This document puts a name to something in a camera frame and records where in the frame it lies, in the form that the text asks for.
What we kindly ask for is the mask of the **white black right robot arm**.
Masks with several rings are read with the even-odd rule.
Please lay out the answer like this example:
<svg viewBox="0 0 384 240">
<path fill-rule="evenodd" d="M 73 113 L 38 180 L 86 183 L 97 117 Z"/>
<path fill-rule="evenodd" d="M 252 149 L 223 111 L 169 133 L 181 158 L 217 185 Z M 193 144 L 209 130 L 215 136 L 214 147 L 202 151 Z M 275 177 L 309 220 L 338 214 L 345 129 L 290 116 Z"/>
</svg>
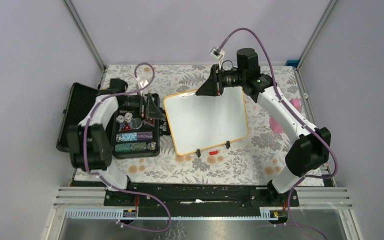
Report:
<svg viewBox="0 0 384 240">
<path fill-rule="evenodd" d="M 285 156 L 286 166 L 267 185 L 267 201 L 279 206 L 287 199 L 287 191 L 308 172 L 328 161 L 331 133 L 327 128 L 319 128 L 305 119 L 287 101 L 275 82 L 274 74 L 261 72 L 258 54 L 253 48 L 239 49 L 236 52 L 237 66 L 229 70 L 223 68 L 225 52 L 221 48 L 213 48 L 210 55 L 219 62 L 211 66 L 208 79 L 195 94 L 218 97 L 226 88 L 241 87 L 276 120 L 291 143 Z"/>
</svg>

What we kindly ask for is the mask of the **white red whiteboard marker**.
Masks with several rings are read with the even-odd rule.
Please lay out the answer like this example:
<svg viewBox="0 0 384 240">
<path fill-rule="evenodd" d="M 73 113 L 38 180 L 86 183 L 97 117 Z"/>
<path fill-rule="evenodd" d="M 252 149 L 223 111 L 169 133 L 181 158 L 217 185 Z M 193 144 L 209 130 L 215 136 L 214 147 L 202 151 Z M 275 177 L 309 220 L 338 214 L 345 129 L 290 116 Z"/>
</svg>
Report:
<svg viewBox="0 0 384 240">
<path fill-rule="evenodd" d="M 182 94 L 181 97 L 182 98 L 186 98 L 186 97 L 192 97 L 192 96 L 195 96 L 196 94 L 194 92 L 188 92 L 186 94 Z"/>
</svg>

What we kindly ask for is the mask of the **yellow framed whiteboard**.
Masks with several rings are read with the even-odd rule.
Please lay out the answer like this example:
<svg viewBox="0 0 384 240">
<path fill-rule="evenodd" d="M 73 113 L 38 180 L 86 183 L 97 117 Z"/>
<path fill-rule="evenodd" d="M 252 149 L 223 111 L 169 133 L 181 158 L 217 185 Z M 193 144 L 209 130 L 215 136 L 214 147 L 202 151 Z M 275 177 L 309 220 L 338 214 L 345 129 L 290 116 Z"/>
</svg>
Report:
<svg viewBox="0 0 384 240">
<path fill-rule="evenodd" d="M 163 99 L 177 155 L 189 155 L 249 135 L 245 94 L 240 87 L 226 88 L 221 96 L 181 97 L 195 92 L 190 90 Z"/>
</svg>

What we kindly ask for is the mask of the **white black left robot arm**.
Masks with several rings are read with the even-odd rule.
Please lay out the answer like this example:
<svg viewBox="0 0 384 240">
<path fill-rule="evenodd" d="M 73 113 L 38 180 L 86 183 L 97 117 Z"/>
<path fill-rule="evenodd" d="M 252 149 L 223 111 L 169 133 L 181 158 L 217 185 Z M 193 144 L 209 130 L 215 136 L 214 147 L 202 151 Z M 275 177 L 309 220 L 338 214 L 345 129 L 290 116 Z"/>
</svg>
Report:
<svg viewBox="0 0 384 240">
<path fill-rule="evenodd" d="M 99 90 L 90 111 L 66 131 L 68 152 L 74 168 L 96 177 L 124 206 L 135 192 L 128 174 L 113 159 L 156 157 L 160 154 L 164 110 L 157 93 L 128 94 L 128 83 L 112 78 Z"/>
</svg>

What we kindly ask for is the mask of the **red marker cap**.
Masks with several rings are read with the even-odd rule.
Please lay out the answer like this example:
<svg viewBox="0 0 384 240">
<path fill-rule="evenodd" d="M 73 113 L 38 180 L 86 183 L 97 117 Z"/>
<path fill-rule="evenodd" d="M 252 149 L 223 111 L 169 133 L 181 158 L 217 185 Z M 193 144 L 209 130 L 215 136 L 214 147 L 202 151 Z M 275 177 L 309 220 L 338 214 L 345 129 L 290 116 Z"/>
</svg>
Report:
<svg viewBox="0 0 384 240">
<path fill-rule="evenodd" d="M 219 153 L 218 150 L 214 150 L 214 151 L 210 151 L 210 152 L 209 152 L 209 155 L 210 155 L 210 156 L 214 156 L 214 155 L 217 155 L 218 153 Z"/>
</svg>

